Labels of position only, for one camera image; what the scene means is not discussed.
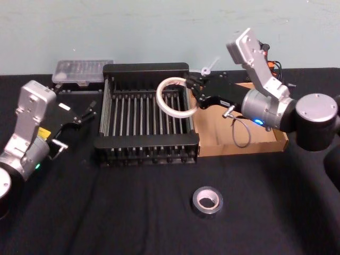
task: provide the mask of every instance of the black dish rack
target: black dish rack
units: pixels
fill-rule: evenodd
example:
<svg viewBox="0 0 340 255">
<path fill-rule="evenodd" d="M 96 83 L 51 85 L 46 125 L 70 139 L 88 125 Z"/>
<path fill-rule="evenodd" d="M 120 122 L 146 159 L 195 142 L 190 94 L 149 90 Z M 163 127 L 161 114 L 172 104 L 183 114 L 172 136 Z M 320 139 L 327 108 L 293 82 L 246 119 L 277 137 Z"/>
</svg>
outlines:
<svg viewBox="0 0 340 255">
<path fill-rule="evenodd" d="M 94 146 L 102 165 L 194 163 L 199 136 L 192 118 L 172 118 L 156 103 L 156 89 L 169 77 L 189 74 L 186 63 L 107 64 L 99 136 Z M 163 93 L 171 108 L 185 111 L 183 87 Z"/>
</svg>

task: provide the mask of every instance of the cardboard tray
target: cardboard tray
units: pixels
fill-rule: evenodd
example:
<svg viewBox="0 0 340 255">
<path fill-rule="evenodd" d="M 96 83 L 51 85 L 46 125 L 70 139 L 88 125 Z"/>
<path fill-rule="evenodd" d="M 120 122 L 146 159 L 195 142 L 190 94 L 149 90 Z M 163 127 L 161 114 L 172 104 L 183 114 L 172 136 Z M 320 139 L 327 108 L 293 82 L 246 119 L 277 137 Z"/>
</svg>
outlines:
<svg viewBox="0 0 340 255">
<path fill-rule="evenodd" d="M 254 88 L 252 83 L 239 83 L 239 85 Z M 195 104 L 193 97 L 190 97 L 190 104 Z M 226 108 L 215 105 L 205 110 L 198 109 L 193 115 L 195 131 L 200 136 L 199 157 L 285 150 L 288 144 L 286 133 L 274 129 L 267 132 L 264 127 L 249 120 L 244 120 L 244 122 L 250 129 L 251 143 L 246 148 L 237 147 L 232 137 L 232 119 L 222 118 L 225 111 Z M 245 145 L 248 141 L 247 130 L 238 121 L 235 123 L 235 138 L 240 145 Z"/>
</svg>

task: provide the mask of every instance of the tape roll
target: tape roll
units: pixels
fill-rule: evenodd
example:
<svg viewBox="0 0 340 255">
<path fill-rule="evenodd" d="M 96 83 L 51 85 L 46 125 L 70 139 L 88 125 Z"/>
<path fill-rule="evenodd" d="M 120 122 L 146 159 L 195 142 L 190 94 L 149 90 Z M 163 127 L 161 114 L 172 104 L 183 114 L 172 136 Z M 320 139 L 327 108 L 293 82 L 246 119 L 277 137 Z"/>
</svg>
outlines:
<svg viewBox="0 0 340 255">
<path fill-rule="evenodd" d="M 167 115 L 174 117 L 174 118 L 188 118 L 191 115 L 193 115 L 197 109 L 198 109 L 198 104 L 196 103 L 196 105 L 186 111 L 179 111 L 179 110 L 174 110 L 172 108 L 170 108 L 163 100 L 162 98 L 162 92 L 163 90 L 170 85 L 179 85 L 179 86 L 183 86 L 186 87 L 185 85 L 185 81 L 186 79 L 184 78 L 180 78 L 180 77 L 171 77 L 168 79 L 165 79 L 164 81 L 162 81 L 158 87 L 157 87 L 157 91 L 156 91 L 156 102 L 159 106 L 159 108 L 165 112 Z"/>
<path fill-rule="evenodd" d="M 211 207 L 204 206 L 201 203 L 202 199 L 209 199 L 214 205 Z M 215 188 L 204 186 L 197 189 L 193 194 L 192 205 L 198 216 L 203 218 L 213 218 L 222 209 L 223 197 Z"/>
</svg>

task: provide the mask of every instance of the black table surface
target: black table surface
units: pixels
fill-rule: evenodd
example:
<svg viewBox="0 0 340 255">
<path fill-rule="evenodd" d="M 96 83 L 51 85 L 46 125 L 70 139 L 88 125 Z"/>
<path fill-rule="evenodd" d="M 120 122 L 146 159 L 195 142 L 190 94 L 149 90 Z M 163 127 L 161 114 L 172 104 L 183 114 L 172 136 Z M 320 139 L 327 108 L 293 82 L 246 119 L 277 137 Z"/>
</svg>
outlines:
<svg viewBox="0 0 340 255">
<path fill-rule="evenodd" d="M 229 75 L 235 82 L 245 76 Z M 284 70 L 284 78 L 297 85 L 295 99 L 340 94 L 340 69 Z M 32 79 L 51 84 L 51 75 L 0 76 L 1 148 L 13 132 L 20 87 Z M 59 100 L 81 112 L 91 97 Z M 112 169 L 92 160 L 98 127 L 99 118 L 63 135 L 70 148 L 42 163 L 0 222 L 0 254 L 339 253 L 340 193 L 322 164 L 338 137 L 321 152 L 302 150 L 289 134 L 285 152 Z M 215 219 L 197 217 L 190 206 L 205 185 L 224 198 Z"/>
</svg>

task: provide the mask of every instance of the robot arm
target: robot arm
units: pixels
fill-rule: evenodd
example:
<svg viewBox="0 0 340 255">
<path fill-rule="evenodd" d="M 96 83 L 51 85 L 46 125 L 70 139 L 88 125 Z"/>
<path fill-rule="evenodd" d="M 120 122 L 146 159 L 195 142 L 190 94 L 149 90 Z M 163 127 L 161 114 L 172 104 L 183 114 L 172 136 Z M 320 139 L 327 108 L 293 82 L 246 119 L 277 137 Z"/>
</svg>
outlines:
<svg viewBox="0 0 340 255">
<path fill-rule="evenodd" d="M 55 159 L 68 148 L 57 140 L 59 134 L 68 127 L 78 129 L 93 119 L 95 103 L 78 116 L 70 107 L 57 105 L 56 94 L 36 81 L 21 88 L 15 130 L 0 154 L 0 218 L 18 200 L 24 183 L 40 162 L 46 156 Z"/>
<path fill-rule="evenodd" d="M 7 213 L 11 200 L 49 153 L 48 144 L 38 136 L 38 129 L 55 100 L 56 94 L 36 81 L 21 88 L 15 130 L 0 155 L 0 217 Z"/>
<path fill-rule="evenodd" d="M 241 64 L 250 76 L 255 89 L 226 82 L 221 77 L 197 79 L 188 77 L 177 84 L 190 89 L 200 108 L 221 105 L 228 108 L 224 118 L 231 117 L 232 111 L 242 113 L 269 131 L 271 128 L 284 132 L 296 131 L 297 144 L 305 150 L 319 151 L 327 148 L 340 128 L 338 105 L 330 96 L 310 94 L 296 101 L 289 97 L 287 86 L 273 77 L 265 59 L 265 54 L 251 29 L 246 29 L 235 41 L 227 45 L 234 62 Z M 163 82 L 157 89 L 159 107 L 173 117 L 177 111 L 166 108 L 161 97 L 167 84 Z"/>
</svg>

